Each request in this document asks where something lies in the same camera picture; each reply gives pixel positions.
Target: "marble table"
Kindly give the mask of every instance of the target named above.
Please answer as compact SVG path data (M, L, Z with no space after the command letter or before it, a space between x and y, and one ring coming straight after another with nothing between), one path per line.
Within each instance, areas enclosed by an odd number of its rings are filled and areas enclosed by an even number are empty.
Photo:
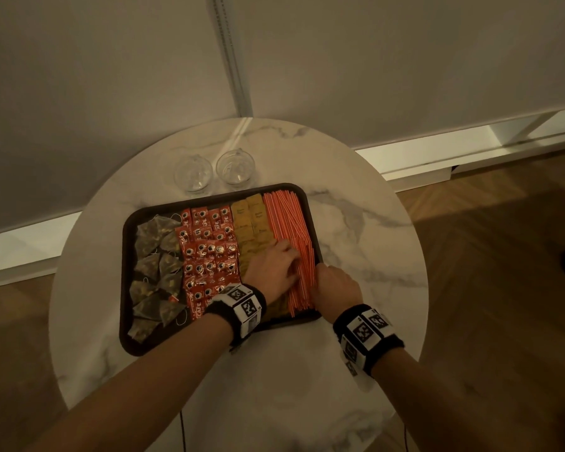
M49 316L52 363L68 407L134 361L118 338L124 221L139 208L195 197L173 181L181 156L199 153L215 165L234 147L256 161L253 186L293 182L305 190L324 261L353 276L365 302L386 314L408 352L420 356L427 272L410 218L381 175L344 144L305 126L214 121L169 136L129 160L73 228ZM214 174L204 193L226 191ZM377 386L365 392L354 382L331 325L319 319L257 333L238 352L227 352L182 415L188 451L362 451L393 412ZM182 450L180 419L150 450Z

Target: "wristband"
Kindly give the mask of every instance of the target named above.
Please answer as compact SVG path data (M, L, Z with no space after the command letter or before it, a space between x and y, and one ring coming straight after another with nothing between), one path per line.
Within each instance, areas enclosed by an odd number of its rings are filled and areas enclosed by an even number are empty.
M233 327L236 346L244 341L260 323L266 313L266 299L255 287L248 284L228 284L214 296L205 314L217 314Z
M404 347L389 319L366 304L344 311L332 326L345 357L368 375L387 351Z

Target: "herringbone floor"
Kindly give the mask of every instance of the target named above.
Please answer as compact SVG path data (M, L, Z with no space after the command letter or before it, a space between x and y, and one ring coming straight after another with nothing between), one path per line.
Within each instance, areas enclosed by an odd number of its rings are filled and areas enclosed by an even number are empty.
M399 197L429 275L421 362L508 449L565 450L565 153ZM65 411L48 350L51 283L0 288L0 450ZM402 433L396 418L372 450L404 450Z

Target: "tray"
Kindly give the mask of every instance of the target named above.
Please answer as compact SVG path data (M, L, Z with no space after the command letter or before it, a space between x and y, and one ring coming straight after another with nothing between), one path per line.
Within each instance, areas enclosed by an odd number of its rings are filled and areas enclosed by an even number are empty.
M136 357L143 356L148 351L155 348L158 344L191 323L190 315L188 315L186 323L181 326L176 323L176 320L166 327L159 325L143 343L136 342L128 336L128 331L132 326L132 321L134 320L132 299L130 298L128 290L130 284L135 279L134 266L136 265L137 258L136 251L134 250L134 243L136 241L136 227L141 223L152 219L157 214L171 217L174 213L179 213L181 210L186 208L199 208L203 206L211 208L226 204L229 205L235 201L255 195L256 193L264 194L275 190L290 190L297 195L301 205L301 210L304 214L309 237L314 248L315 263L318 264L322 261L322 254L320 253L320 246L318 245L312 216L309 212L308 199L305 196L305 192L295 184L274 184L272 186L256 187L254 189L234 191L231 193L224 193L222 195L206 196L186 201L178 201L176 203L161 204L139 209L128 217L126 222L123 224L123 244L121 254L121 306L119 318L119 340L121 342L121 346L128 354ZM183 317L184 313L181 313L178 318L178 322L181 321L181 318ZM296 313L294 318L292 318L291 315L273 318L268 322L259 324L254 331L258 332L282 326L303 324L316 320L319 317L320 313L318 311L310 309Z

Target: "forearm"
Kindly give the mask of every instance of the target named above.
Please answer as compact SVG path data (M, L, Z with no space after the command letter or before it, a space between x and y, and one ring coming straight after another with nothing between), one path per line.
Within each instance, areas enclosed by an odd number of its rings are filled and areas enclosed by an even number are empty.
M462 409L462 403L404 349L392 349L381 357L372 377L421 452L497 450L482 434L480 423Z
M145 450L232 338L224 319L204 315L84 399L30 450Z

